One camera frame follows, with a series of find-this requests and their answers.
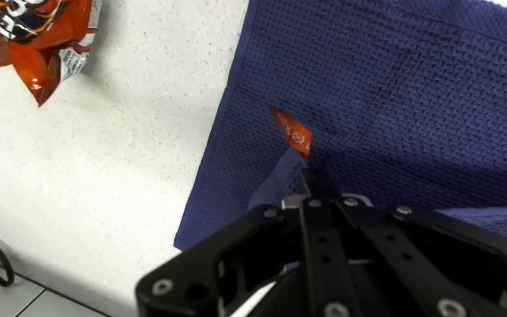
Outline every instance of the white table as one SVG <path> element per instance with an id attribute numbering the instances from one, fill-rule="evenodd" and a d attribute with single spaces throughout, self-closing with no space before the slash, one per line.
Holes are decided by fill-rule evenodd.
<path id="1" fill-rule="evenodd" d="M 84 75 L 42 109 L 0 68 L 0 239 L 21 272 L 135 315 L 135 281 L 176 253 L 246 3 L 107 0 Z"/>

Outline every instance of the navy blue cloth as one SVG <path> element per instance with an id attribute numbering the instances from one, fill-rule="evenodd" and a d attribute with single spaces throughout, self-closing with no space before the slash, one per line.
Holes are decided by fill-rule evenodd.
<path id="1" fill-rule="evenodd" d="M 308 165 L 339 190 L 507 235 L 507 8 L 251 0 L 176 246 L 297 190 L 271 105 L 313 131 Z"/>

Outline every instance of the blue towel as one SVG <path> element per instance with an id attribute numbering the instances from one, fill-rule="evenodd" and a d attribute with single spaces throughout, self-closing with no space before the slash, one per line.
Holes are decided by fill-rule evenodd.
<path id="1" fill-rule="evenodd" d="M 507 235 L 507 8 L 251 0 L 176 246 L 297 190 L 271 105 L 313 131 L 308 165 L 339 190 Z"/>

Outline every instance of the chip bag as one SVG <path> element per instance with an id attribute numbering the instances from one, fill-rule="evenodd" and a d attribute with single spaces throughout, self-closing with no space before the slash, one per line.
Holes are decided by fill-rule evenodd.
<path id="1" fill-rule="evenodd" d="M 79 73 L 102 0 L 0 0 L 0 66 L 12 65 L 38 105 Z"/>

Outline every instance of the gray floor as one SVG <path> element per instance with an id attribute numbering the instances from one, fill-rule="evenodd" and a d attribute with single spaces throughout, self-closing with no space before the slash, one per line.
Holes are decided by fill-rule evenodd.
<path id="1" fill-rule="evenodd" d="M 17 278 L 0 286 L 0 317 L 103 317 L 95 309 L 61 297 L 36 283 Z"/>

